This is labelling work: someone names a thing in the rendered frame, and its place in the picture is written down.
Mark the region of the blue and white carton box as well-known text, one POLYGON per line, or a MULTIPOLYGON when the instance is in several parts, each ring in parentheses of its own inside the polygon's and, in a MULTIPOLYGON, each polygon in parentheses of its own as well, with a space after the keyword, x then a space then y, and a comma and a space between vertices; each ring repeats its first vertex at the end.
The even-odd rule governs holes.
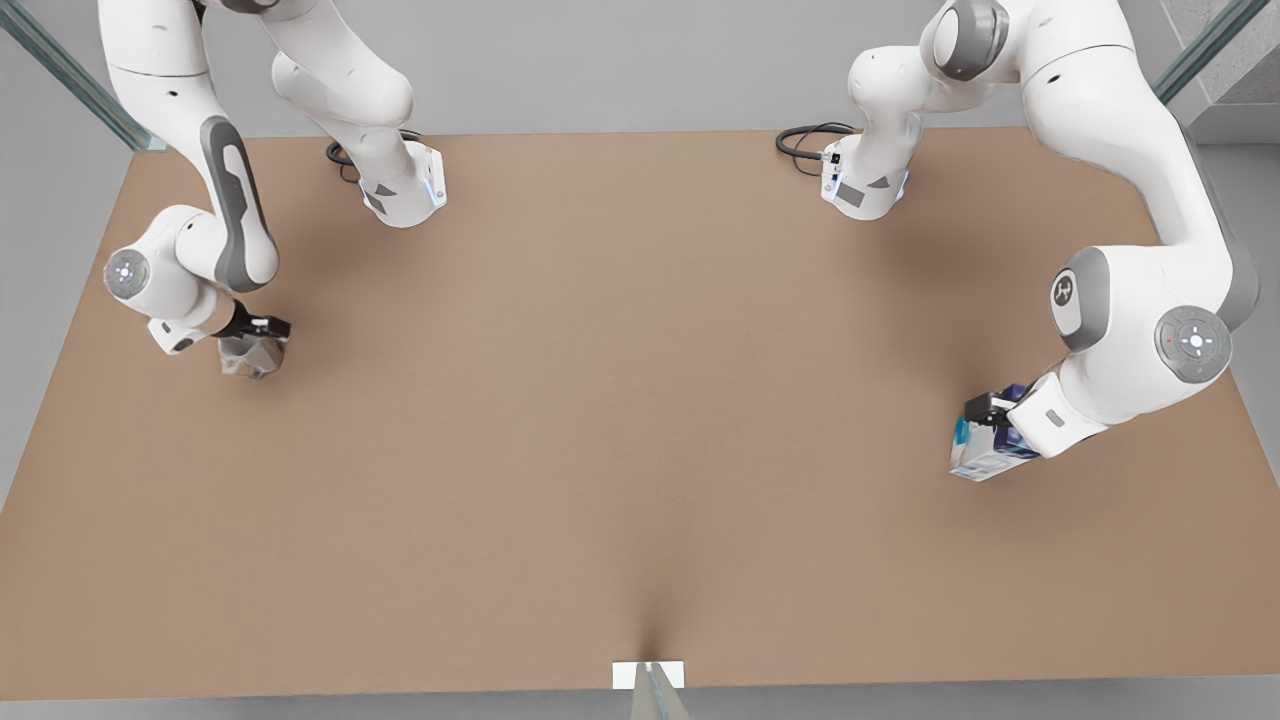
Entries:
MULTIPOLYGON (((986 393, 1018 397, 1019 401, 1025 392, 1025 386, 1010 384, 1000 392, 986 393)), ((983 427, 965 421, 961 415, 954 427, 948 473, 983 482, 1039 456, 1014 427, 983 427)))

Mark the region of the silver frame post with foot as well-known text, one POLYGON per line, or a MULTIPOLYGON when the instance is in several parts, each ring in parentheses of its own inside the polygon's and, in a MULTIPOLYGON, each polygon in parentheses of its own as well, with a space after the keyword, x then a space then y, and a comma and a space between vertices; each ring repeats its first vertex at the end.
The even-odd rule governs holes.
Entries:
POLYGON ((613 662, 612 688, 631 691, 628 720, 691 720, 678 696, 685 688, 685 661, 613 662))

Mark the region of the clear glass cup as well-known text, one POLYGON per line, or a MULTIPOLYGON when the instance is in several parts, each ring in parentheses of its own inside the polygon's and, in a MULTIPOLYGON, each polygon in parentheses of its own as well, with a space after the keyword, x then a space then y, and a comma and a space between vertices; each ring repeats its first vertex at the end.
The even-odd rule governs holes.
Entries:
POLYGON ((287 340, 265 336, 234 336, 218 340, 221 373, 248 379, 276 372, 284 359, 287 340))

